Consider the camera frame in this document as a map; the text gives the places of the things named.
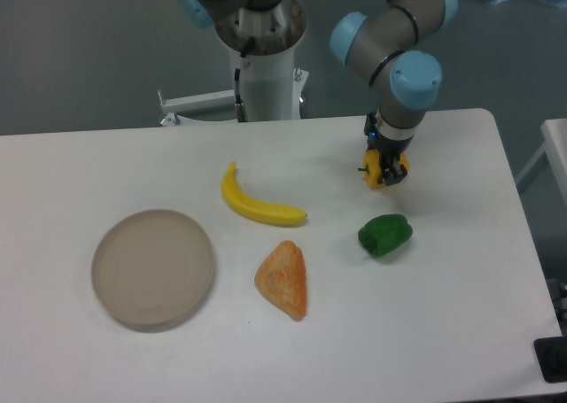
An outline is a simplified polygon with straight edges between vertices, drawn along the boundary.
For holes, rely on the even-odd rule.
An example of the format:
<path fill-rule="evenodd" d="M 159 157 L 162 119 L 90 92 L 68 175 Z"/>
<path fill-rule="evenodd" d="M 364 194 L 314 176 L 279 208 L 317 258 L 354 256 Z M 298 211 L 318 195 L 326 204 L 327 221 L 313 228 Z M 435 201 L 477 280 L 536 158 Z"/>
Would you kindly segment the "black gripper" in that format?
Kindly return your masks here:
<path fill-rule="evenodd" d="M 374 112 L 366 116 L 363 133 L 367 138 L 367 150 L 377 150 L 380 156 L 381 183 L 393 186 L 408 175 L 408 159 L 404 152 L 413 139 L 416 129 L 378 127 Z"/>

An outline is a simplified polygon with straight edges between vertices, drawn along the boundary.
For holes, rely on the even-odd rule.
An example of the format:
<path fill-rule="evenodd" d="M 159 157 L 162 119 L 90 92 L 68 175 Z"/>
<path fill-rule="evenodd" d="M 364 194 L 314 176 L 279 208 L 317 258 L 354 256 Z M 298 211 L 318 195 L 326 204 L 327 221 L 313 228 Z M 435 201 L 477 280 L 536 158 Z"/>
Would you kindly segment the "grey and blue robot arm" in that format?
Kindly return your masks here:
<path fill-rule="evenodd" d="M 233 58 L 232 83 L 241 122 L 289 119 L 296 99 L 289 73 L 277 58 L 292 52 L 307 18 L 298 0 L 177 0 L 198 27 L 213 27 Z M 386 0 L 382 14 L 348 13 L 333 28 L 330 49 L 338 61 L 375 91 L 379 106 L 364 126 L 362 172 L 370 188 L 403 181 L 405 151 L 442 82 L 437 59 L 416 49 L 453 18 L 457 0 Z"/>

